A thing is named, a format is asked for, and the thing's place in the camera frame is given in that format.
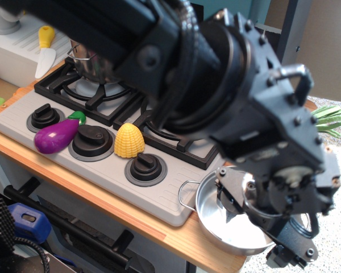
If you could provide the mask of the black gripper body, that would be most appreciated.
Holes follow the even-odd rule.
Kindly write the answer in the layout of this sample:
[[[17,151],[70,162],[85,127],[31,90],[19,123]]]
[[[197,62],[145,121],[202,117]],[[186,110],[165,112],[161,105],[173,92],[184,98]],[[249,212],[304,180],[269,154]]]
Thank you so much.
[[[215,237],[217,242],[240,255],[257,255],[267,247],[269,267],[288,265],[306,267],[317,259],[312,232],[308,231],[299,215],[281,215],[256,207],[256,183],[249,173],[233,166],[215,172]],[[236,209],[239,214],[225,222],[225,211]]]

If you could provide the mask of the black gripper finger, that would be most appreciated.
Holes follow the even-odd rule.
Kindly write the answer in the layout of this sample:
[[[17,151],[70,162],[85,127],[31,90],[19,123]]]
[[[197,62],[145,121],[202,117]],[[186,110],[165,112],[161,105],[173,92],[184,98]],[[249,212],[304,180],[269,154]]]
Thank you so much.
[[[236,209],[227,209],[224,207],[225,211],[225,222],[230,222],[233,218],[235,218],[238,214],[239,211]]]

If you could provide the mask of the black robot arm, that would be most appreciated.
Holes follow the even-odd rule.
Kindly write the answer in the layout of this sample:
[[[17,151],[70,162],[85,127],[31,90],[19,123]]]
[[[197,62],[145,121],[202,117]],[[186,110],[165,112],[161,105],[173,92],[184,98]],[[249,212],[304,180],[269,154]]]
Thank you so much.
[[[188,139],[209,139],[253,175],[243,210],[275,247],[268,264],[305,267],[317,257],[317,213],[338,190],[336,157],[305,109],[313,87],[301,64],[283,67],[240,14],[198,23],[188,1],[0,1],[25,11],[108,60],[114,76],[143,92],[151,120]]]

